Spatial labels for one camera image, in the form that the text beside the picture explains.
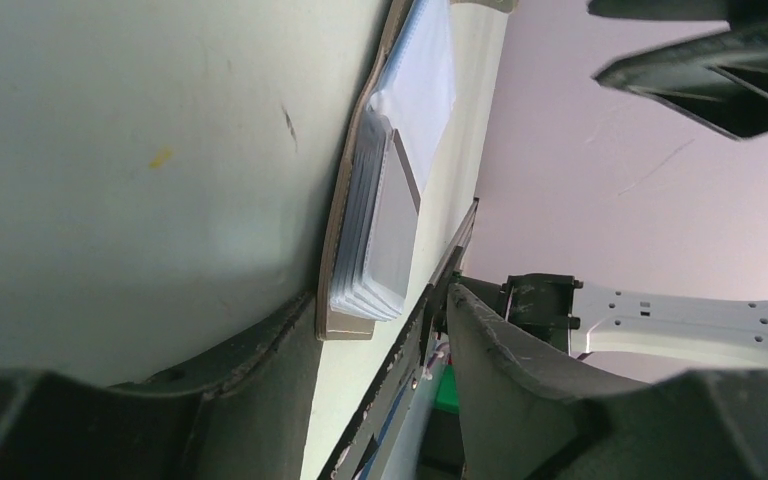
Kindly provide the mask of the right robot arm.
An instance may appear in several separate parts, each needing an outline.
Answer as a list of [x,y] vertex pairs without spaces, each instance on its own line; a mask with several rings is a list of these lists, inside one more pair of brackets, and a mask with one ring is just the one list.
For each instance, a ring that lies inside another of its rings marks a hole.
[[525,1],[503,40],[466,272],[571,275],[573,349],[768,365],[768,133],[736,140],[611,63],[726,18],[644,21]]

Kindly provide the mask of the grey card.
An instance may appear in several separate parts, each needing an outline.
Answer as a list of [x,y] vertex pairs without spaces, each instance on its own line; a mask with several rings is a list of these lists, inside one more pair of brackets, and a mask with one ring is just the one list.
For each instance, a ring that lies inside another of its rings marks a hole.
[[381,174],[361,276],[385,303],[405,302],[421,195],[401,133],[385,143]]

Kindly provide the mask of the beige leather card holder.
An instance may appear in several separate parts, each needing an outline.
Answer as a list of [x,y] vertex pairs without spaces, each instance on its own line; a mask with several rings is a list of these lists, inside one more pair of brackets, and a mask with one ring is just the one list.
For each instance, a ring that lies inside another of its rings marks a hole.
[[316,294],[325,341],[404,319],[474,208],[513,1],[395,1],[352,109]]

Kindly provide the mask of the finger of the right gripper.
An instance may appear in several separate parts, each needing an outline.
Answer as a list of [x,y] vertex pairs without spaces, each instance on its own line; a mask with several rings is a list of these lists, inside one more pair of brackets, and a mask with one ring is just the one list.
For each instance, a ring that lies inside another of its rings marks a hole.
[[732,140],[768,133],[768,17],[621,57],[603,88],[655,101]]
[[592,0],[587,10],[623,20],[751,22],[768,18],[768,0]]

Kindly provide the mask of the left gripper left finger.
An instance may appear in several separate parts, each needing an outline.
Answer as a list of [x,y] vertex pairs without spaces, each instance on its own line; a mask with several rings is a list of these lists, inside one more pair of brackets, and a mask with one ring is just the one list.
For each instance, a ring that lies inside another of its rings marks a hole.
[[138,383],[0,369],[0,479],[296,479],[321,354],[304,293]]

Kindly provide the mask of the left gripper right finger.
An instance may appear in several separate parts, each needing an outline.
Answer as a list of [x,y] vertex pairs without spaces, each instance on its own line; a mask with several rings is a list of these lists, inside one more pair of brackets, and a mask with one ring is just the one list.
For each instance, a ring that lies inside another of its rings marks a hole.
[[768,370],[608,373],[448,292],[471,479],[768,479]]

